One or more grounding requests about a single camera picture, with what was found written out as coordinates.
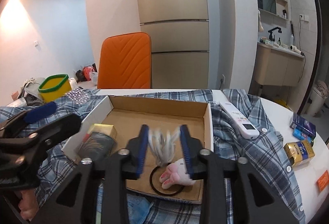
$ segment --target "orange chair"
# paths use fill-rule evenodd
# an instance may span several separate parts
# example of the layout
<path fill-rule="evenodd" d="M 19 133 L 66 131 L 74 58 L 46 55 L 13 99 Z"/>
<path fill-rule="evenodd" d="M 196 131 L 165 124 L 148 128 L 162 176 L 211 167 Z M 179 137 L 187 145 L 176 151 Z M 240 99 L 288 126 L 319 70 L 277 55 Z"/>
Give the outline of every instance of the orange chair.
<path fill-rule="evenodd" d="M 97 88 L 150 87 L 150 36 L 136 32 L 107 38 L 101 49 Z"/>

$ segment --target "remote display screen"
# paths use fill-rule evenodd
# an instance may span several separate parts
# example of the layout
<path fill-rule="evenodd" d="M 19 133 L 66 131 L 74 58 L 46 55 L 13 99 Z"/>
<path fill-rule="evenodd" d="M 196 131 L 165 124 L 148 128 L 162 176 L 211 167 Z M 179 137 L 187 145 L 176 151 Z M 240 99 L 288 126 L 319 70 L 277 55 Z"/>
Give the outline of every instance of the remote display screen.
<path fill-rule="evenodd" d="M 246 128 L 246 129 L 255 129 L 252 125 L 250 124 L 243 124 L 243 126 Z"/>

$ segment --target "black faucet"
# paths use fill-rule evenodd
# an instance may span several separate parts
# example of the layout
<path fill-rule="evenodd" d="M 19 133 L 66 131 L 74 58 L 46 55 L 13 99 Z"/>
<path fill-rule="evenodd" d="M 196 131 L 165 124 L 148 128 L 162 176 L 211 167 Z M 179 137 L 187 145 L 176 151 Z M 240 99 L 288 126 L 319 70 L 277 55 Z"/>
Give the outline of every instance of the black faucet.
<path fill-rule="evenodd" d="M 270 41 L 275 41 L 275 35 L 274 35 L 274 38 L 272 37 L 272 34 L 273 34 L 273 31 L 275 31 L 275 30 L 278 30 L 278 33 L 282 33 L 282 30 L 281 30 L 281 28 L 280 27 L 278 27 L 278 26 L 276 26 L 275 28 L 272 28 L 272 29 L 270 29 L 268 32 L 269 32 L 269 40 Z"/>

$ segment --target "person's foot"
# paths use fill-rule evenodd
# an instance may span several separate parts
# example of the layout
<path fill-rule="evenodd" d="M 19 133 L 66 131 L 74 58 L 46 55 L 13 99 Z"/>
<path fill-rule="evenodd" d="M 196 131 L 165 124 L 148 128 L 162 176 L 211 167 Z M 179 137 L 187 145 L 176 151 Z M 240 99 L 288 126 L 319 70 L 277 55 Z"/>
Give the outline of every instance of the person's foot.
<path fill-rule="evenodd" d="M 32 220 L 39 210 L 34 190 L 21 191 L 22 200 L 19 202 L 19 209 L 24 220 Z"/>

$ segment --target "white remote control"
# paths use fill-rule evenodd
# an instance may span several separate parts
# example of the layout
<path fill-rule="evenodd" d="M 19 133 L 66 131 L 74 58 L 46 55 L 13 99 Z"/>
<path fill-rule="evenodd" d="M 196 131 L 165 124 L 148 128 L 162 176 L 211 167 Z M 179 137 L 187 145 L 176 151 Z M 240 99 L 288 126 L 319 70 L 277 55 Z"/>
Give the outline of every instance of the white remote control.
<path fill-rule="evenodd" d="M 233 119 L 242 137 L 251 140 L 259 136 L 259 131 L 253 124 L 229 101 L 219 102 L 223 110 Z"/>

